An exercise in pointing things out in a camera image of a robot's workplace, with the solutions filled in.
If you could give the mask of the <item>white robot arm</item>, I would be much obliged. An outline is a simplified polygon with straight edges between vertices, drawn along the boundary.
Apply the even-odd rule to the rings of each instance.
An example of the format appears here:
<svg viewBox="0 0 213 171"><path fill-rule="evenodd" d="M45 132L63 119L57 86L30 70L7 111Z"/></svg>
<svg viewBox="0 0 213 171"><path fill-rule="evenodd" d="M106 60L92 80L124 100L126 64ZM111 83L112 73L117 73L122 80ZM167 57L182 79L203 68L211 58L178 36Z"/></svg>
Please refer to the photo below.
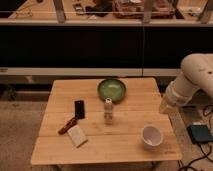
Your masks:
<svg viewBox="0 0 213 171"><path fill-rule="evenodd" d="M169 114L185 106L199 89L213 98L213 54L194 53L182 60L181 71L167 86L159 112Z"/></svg>

